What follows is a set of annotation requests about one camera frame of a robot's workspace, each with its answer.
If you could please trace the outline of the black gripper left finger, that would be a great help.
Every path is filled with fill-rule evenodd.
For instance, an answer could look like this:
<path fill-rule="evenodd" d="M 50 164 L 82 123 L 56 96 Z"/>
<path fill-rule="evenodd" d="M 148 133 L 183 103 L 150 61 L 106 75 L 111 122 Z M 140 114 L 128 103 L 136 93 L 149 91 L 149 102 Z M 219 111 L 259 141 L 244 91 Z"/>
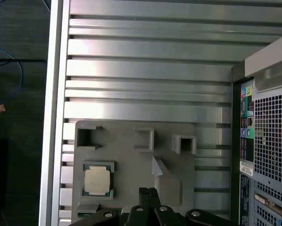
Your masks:
<path fill-rule="evenodd" d="M 112 209 L 102 209 L 74 223 L 72 226 L 149 226 L 150 200 L 149 190 L 139 189 L 139 204 L 131 207 L 129 213 L 119 214 Z"/>

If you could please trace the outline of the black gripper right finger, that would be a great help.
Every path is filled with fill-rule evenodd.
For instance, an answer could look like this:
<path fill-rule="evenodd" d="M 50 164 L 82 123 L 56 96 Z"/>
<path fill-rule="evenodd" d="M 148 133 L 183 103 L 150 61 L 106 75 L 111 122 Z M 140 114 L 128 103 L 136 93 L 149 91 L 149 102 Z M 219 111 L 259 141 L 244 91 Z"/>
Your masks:
<path fill-rule="evenodd" d="M 155 188 L 149 189 L 150 226 L 228 226 L 229 220 L 204 210 L 191 209 L 183 216 L 162 205 Z"/>

